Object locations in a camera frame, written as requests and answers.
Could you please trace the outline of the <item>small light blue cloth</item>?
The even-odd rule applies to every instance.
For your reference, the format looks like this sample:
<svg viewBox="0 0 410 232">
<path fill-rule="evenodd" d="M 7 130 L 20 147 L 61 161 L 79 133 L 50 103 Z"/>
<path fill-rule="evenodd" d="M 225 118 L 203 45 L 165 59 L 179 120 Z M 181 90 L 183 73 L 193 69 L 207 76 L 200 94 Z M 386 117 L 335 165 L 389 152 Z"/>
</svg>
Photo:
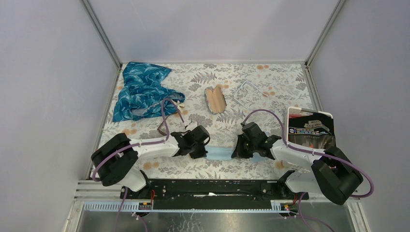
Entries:
<svg viewBox="0 0 410 232">
<path fill-rule="evenodd" d="M 205 147 L 207 154 L 207 160 L 217 160 L 217 161 L 224 161 L 224 160 L 231 160 L 232 154 L 234 149 L 231 147 L 214 147 L 214 146 L 206 146 Z"/>
</svg>

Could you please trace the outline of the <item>flag pattern glasses case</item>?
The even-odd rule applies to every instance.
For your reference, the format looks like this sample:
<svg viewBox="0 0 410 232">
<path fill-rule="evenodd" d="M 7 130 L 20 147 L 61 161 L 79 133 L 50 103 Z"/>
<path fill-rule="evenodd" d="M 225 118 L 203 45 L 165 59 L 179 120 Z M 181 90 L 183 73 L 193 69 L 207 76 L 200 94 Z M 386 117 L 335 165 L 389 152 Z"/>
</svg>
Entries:
<svg viewBox="0 0 410 232">
<path fill-rule="evenodd" d="M 226 110 L 226 100 L 221 86 L 208 87 L 205 89 L 205 100 L 213 114 L 220 114 Z"/>
</svg>

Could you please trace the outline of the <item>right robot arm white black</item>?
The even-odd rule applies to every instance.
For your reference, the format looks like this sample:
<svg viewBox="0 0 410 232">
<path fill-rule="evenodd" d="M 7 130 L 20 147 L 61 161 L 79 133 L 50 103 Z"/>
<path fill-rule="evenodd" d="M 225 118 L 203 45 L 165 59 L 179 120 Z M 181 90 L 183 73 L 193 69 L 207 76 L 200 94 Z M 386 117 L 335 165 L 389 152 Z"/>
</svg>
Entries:
<svg viewBox="0 0 410 232">
<path fill-rule="evenodd" d="M 278 180 L 277 192 L 281 198 L 289 199 L 302 192 L 318 193 L 332 203 L 343 205 L 364 180 L 335 146 L 321 155 L 312 148 L 292 146 L 280 136 L 267 136 L 254 122 L 242 122 L 241 126 L 242 134 L 238 136 L 233 158 L 249 159 L 257 153 L 307 170 L 306 173 L 288 171 Z"/>
</svg>

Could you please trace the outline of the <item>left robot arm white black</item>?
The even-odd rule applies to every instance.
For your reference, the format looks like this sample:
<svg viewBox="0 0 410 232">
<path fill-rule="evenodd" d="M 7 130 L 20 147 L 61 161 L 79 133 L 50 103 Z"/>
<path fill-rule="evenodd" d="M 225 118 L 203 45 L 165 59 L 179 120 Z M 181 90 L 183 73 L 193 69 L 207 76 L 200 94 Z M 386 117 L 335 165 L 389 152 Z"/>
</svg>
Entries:
<svg viewBox="0 0 410 232">
<path fill-rule="evenodd" d="M 143 140 L 132 140 L 119 133 L 91 155 L 95 167 L 92 179 L 105 187 L 119 184 L 143 199 L 149 195 L 150 186 L 147 175 L 135 166 L 138 160 L 185 155 L 204 158 L 209 141 L 210 135 L 203 126 Z"/>
</svg>

